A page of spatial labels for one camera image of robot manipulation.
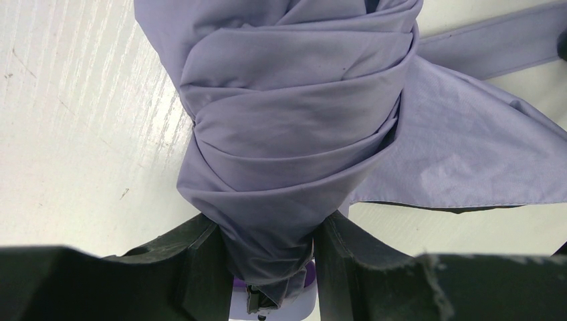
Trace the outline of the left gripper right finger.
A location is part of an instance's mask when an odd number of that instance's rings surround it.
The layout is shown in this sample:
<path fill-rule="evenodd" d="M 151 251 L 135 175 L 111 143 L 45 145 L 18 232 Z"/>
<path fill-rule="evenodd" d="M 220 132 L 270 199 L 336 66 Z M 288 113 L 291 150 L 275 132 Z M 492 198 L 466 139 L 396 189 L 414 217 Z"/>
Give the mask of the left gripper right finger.
<path fill-rule="evenodd" d="M 566 257 L 406 255 L 333 213 L 314 232 L 323 320 L 565 320 Z"/>

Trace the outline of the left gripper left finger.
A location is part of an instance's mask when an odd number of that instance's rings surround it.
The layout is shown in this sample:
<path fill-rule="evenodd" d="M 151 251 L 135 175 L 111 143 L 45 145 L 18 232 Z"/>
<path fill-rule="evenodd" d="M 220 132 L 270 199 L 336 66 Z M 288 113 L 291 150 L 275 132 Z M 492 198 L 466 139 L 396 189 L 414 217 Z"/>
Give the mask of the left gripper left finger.
<path fill-rule="evenodd" d="M 2 320 L 227 320 L 233 277 L 203 215 L 121 256 L 1 249 Z"/>

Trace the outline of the black and lavender folding umbrella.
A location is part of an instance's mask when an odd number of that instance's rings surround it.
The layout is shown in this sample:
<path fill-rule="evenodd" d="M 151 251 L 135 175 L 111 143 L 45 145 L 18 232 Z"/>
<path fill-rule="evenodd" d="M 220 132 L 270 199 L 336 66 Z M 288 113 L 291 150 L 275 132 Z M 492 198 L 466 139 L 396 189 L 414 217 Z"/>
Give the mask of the black and lavender folding umbrella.
<path fill-rule="evenodd" d="M 135 1 L 193 123 L 177 183 L 249 311 L 302 293 L 312 232 L 377 202 L 566 201 L 566 131 L 486 79 L 556 58 L 566 3 L 421 39 L 421 1 Z"/>

